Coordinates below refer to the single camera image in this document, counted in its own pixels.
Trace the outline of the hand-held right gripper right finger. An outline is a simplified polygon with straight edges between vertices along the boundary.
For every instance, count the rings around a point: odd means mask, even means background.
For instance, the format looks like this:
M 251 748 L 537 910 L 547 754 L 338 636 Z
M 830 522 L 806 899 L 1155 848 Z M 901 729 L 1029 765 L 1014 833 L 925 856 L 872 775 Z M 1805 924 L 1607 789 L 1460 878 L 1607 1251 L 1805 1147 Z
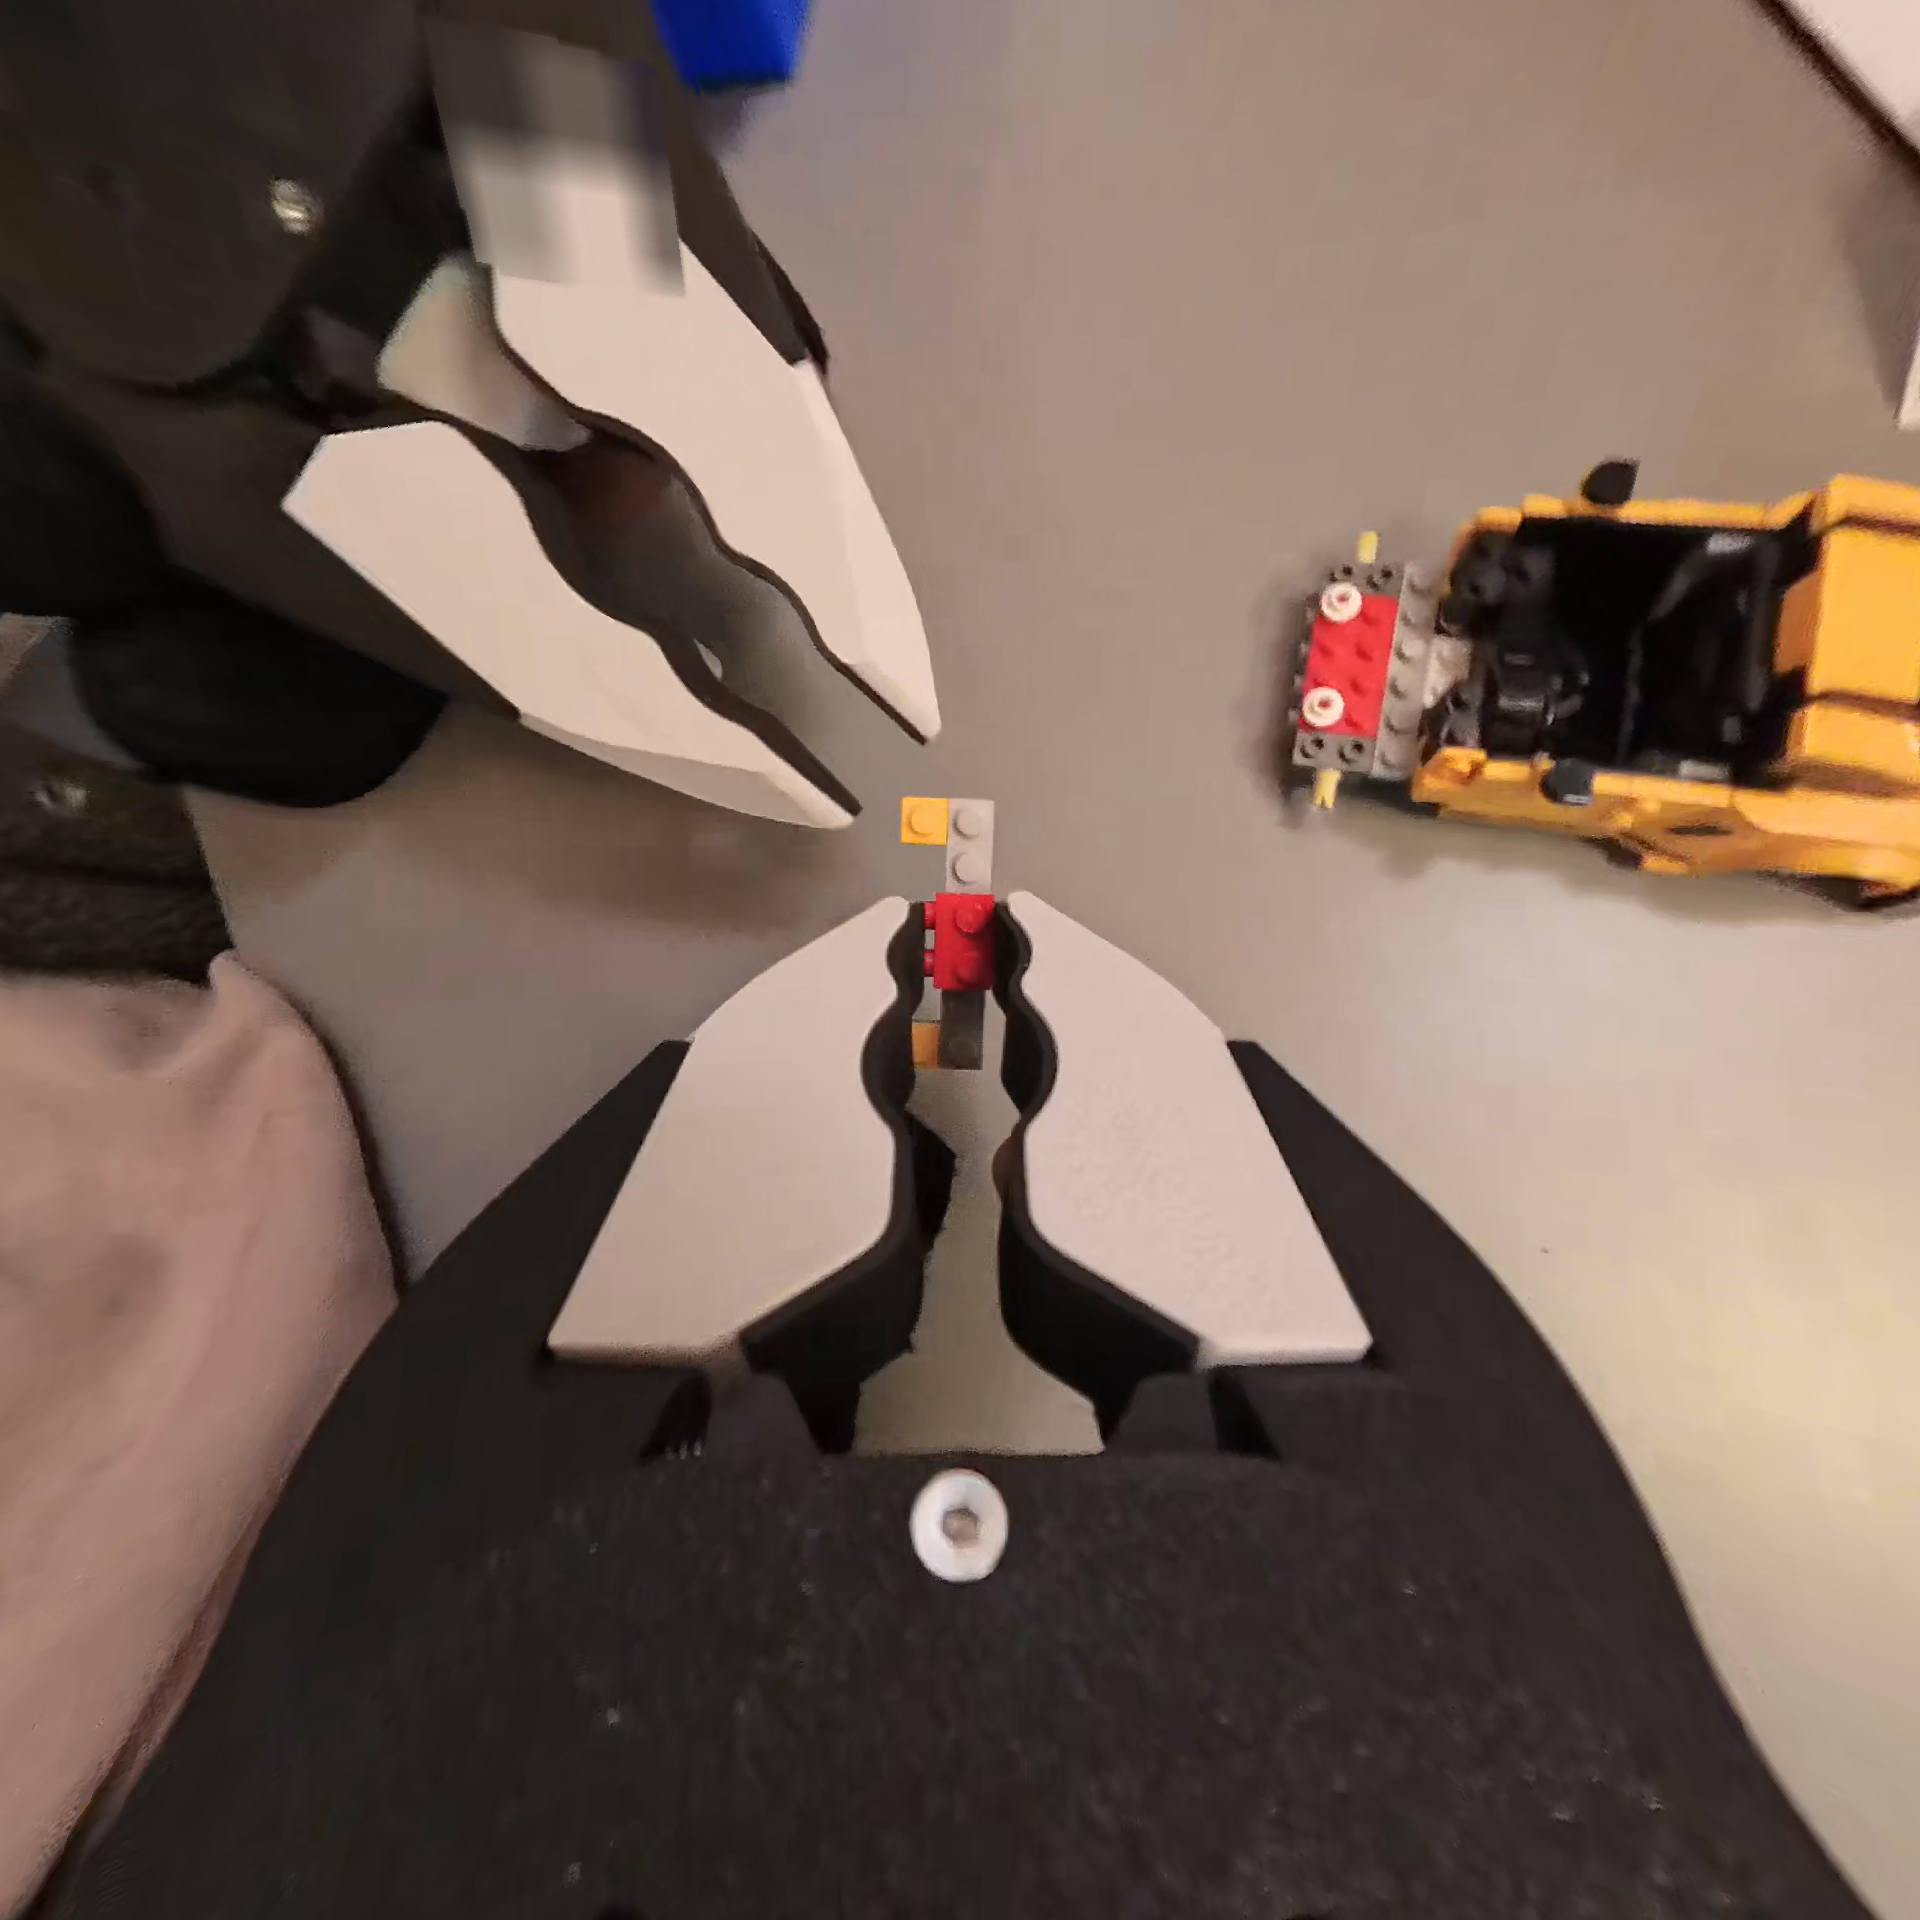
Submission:
M 1038 894 L 1001 898 L 993 953 L 1021 1356 L 1101 1442 L 1146 1379 L 1365 1364 L 1371 1329 L 1224 1027 Z

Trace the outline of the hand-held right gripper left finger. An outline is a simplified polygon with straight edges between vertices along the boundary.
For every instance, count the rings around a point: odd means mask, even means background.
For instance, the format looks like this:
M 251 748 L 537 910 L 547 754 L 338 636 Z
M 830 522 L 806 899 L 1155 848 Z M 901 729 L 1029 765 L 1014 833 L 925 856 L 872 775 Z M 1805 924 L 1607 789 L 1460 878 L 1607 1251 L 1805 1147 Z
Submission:
M 913 1113 L 925 903 L 882 898 L 683 1044 L 547 1329 L 553 1361 L 770 1375 L 825 1453 L 913 1349 L 950 1147 Z

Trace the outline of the person's pink garment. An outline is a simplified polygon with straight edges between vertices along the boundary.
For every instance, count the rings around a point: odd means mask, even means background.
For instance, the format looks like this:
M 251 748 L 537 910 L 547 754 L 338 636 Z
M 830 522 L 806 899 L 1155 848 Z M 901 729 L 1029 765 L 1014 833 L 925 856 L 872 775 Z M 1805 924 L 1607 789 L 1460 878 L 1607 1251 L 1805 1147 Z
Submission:
M 361 1139 L 306 1019 L 4 975 L 0 1911 L 154 1754 L 295 1460 L 394 1313 Z

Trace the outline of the white book stand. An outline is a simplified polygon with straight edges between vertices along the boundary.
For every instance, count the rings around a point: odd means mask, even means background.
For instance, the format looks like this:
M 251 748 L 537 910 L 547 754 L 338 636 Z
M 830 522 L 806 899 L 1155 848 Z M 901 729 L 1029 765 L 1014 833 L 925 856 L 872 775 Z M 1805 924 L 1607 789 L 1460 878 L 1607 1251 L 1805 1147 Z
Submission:
M 1841 216 L 1880 385 L 1920 430 L 1920 5 L 1763 0 L 1758 15 L 1868 145 L 1868 181 Z

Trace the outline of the blue plastic bin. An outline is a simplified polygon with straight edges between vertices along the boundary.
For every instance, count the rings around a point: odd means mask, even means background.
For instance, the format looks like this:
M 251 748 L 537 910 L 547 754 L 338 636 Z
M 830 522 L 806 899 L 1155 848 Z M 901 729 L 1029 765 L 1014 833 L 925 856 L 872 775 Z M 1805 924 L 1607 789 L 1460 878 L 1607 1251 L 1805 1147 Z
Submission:
M 732 93 L 793 80 L 810 7 L 810 0 L 654 0 L 654 20 L 687 90 Z

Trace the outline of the yellow lego car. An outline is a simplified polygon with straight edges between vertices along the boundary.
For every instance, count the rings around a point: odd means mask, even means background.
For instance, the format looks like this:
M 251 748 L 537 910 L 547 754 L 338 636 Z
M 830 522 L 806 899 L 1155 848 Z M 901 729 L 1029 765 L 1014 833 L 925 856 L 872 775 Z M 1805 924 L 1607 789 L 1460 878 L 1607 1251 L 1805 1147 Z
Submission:
M 1306 600 L 1278 779 L 1915 913 L 1920 491 L 1642 497 L 1596 463 L 1478 508 L 1445 564 L 1365 535 Z

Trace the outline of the red lego brick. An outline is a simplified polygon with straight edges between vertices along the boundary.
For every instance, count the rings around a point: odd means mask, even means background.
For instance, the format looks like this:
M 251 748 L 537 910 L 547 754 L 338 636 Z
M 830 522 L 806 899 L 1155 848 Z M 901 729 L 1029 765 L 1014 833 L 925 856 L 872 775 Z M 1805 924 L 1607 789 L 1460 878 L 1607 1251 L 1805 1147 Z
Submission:
M 925 924 L 925 981 L 939 996 L 993 992 L 993 916 L 991 894 L 939 894 L 924 899 Z

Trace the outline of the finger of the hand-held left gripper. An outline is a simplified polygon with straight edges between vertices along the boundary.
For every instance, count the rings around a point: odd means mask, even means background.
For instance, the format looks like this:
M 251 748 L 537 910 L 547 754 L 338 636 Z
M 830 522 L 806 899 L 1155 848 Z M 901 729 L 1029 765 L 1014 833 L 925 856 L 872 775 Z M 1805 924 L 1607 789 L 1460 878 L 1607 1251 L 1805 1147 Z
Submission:
M 810 364 L 785 362 L 717 280 L 498 280 L 492 317 L 568 412 L 683 478 L 713 538 L 895 727 L 943 729 L 916 591 Z
M 683 623 L 654 633 L 613 609 L 563 491 L 515 440 L 468 419 L 339 430 L 282 508 L 529 729 L 739 816 L 854 825 L 842 779 L 725 689 Z

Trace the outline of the grey lego plate orange ends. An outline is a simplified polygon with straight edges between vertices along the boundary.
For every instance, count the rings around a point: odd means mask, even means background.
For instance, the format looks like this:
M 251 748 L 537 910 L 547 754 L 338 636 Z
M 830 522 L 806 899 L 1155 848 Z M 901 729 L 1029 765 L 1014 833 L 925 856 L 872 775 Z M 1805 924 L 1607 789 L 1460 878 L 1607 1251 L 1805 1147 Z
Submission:
M 991 798 L 901 798 L 901 846 L 939 860 L 939 894 L 993 898 L 993 801 Z M 991 996 L 939 996 L 925 981 L 913 1017 L 916 1069 L 980 1069 Z

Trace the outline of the person's left forearm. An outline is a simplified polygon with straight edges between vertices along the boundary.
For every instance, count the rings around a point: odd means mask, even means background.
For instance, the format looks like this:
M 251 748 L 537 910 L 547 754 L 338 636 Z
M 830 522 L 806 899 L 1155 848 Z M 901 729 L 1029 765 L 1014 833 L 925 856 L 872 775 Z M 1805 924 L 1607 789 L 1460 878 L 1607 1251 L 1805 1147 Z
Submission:
M 448 691 L 184 564 L 131 473 L 42 390 L 7 309 L 0 351 L 0 600 L 70 629 L 91 723 L 149 775 L 251 801 L 392 783 Z

